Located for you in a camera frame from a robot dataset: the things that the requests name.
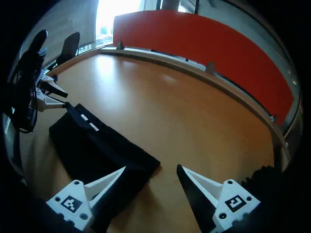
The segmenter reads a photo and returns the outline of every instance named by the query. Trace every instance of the black office chair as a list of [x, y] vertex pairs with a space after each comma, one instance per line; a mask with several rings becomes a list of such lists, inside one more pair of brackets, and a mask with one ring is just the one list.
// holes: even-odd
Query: black office chair
[[74, 58], [77, 49], [79, 49], [80, 33], [76, 32], [65, 39], [61, 55], [56, 59], [56, 62], [51, 64], [47, 69], [52, 70], [55, 67], [69, 61]]

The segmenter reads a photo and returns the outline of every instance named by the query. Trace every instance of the chair backrest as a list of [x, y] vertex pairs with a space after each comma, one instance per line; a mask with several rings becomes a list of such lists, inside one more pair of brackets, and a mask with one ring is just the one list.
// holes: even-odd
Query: chair backrest
[[65, 39], [61, 55], [56, 60], [58, 66], [75, 57], [79, 47], [79, 41], [79, 32], [76, 32]]

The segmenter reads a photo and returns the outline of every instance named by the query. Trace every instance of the black towel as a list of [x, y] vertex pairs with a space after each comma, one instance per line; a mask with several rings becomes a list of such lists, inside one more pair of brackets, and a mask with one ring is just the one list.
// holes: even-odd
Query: black towel
[[126, 169], [103, 198], [92, 229], [104, 231], [110, 221], [137, 195], [160, 162], [105, 125], [81, 104], [49, 129], [56, 152], [72, 179], [84, 184], [124, 166]]

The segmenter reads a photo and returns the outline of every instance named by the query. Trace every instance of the bright window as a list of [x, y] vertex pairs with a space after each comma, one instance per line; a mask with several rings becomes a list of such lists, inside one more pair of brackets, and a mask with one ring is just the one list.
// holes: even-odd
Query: bright window
[[96, 16], [96, 47], [111, 44], [114, 17], [143, 10], [144, 0], [99, 0]]

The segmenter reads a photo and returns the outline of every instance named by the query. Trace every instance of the white plastic mount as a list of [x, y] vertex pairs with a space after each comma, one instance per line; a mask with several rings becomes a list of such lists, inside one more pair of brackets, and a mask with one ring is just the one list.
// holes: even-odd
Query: white plastic mount
[[220, 184], [185, 167], [182, 168], [216, 208], [213, 215], [216, 228], [211, 231], [212, 233], [220, 233], [229, 229], [234, 221], [241, 221], [243, 215], [249, 214], [260, 203], [232, 179]]
[[41, 82], [47, 82], [48, 84], [50, 84], [51, 86], [55, 87], [56, 89], [62, 91], [62, 92], [65, 92], [62, 88], [60, 88], [56, 83], [54, 83], [54, 79], [51, 78], [50, 76], [47, 76], [45, 74], [42, 75], [41, 79], [40, 79]]
[[65, 104], [60, 102], [56, 99], [53, 99], [45, 94], [36, 87], [36, 94], [37, 94], [37, 104], [38, 104], [38, 111], [43, 112], [45, 109], [52, 109], [52, 108], [63, 108]]
[[81, 181], [74, 180], [47, 201], [47, 204], [77, 229], [89, 231], [94, 221], [94, 206], [124, 170], [125, 167], [86, 185]]

